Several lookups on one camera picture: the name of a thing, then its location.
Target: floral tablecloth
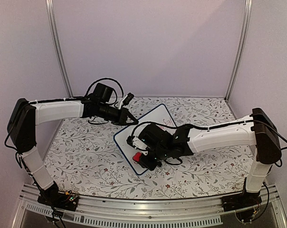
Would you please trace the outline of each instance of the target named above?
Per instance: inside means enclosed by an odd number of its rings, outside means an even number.
[[[128,108],[140,117],[159,104],[167,106],[177,125],[234,119],[226,102],[217,98],[134,98]],[[212,196],[241,190],[253,161],[249,147],[230,146],[182,157],[180,166],[164,163],[137,176],[113,140],[123,127],[87,121],[65,119],[48,151],[45,165],[62,190],[128,199]]]

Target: floral pattern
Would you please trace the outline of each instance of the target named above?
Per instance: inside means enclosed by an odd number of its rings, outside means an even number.
[[[234,119],[226,102],[217,98],[134,98],[128,108],[140,117],[159,104],[167,106],[177,125],[203,126]],[[87,121],[65,119],[45,160],[62,190],[124,199],[212,196],[241,190],[253,161],[249,147],[230,146],[182,157],[179,166],[164,163],[137,176],[113,140],[124,127]]]

